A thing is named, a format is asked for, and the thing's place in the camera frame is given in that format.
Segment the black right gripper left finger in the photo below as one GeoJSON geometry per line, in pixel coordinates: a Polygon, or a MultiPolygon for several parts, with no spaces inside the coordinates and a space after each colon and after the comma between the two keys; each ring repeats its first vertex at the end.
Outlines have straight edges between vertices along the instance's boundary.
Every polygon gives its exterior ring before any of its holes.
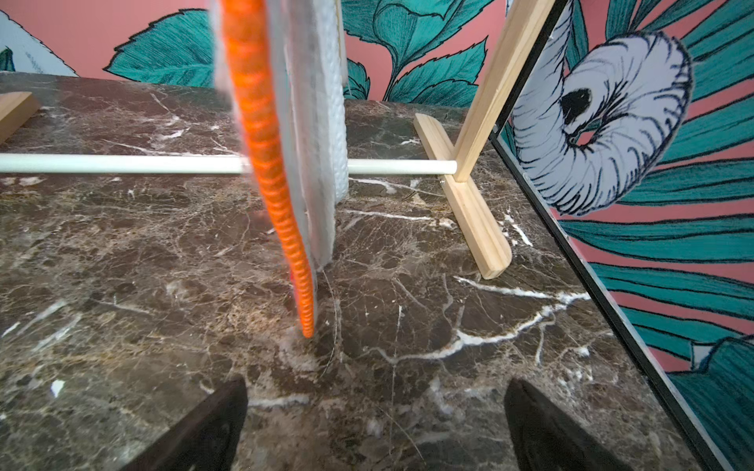
{"type": "Polygon", "coordinates": [[[248,407],[245,379],[234,376],[123,468],[229,470],[248,407]]]}

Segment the red orange-edged insole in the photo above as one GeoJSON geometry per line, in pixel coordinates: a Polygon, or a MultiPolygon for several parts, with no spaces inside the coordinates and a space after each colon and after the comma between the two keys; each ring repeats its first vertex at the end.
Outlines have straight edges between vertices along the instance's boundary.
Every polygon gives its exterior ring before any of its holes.
{"type": "Polygon", "coordinates": [[[221,1],[219,36],[242,142],[269,219],[288,262],[302,334],[314,334],[315,288],[286,173],[266,4],[221,1]]]}

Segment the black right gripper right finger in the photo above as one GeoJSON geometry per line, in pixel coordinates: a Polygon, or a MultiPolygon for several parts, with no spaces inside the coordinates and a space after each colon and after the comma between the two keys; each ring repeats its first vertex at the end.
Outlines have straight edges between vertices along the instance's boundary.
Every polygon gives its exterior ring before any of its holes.
{"type": "Polygon", "coordinates": [[[532,384],[514,378],[504,397],[520,470],[628,470],[532,384]]]}

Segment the wooden hanger rack frame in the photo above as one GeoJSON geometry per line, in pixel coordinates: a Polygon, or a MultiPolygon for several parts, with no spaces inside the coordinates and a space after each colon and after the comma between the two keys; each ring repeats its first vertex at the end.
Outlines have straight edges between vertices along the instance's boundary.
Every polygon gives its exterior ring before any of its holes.
{"type": "MultiPolygon", "coordinates": [[[[103,155],[5,153],[1,170],[5,174],[100,174],[100,175],[247,175],[258,184],[242,142],[229,69],[219,36],[220,3],[210,9],[213,29],[216,82],[229,97],[242,149],[230,155],[103,155]]],[[[345,27],[341,5],[343,86],[348,81],[345,27]]],[[[437,176],[461,227],[480,274],[486,279],[500,276],[512,262],[512,249],[491,210],[472,179],[472,171],[495,123],[509,115],[520,96],[531,67],[563,12],[561,1],[518,1],[505,21],[493,51],[491,67],[477,90],[456,139],[443,125],[425,114],[414,117],[414,127],[426,151],[423,159],[351,159],[349,181],[355,175],[437,176]]]]}

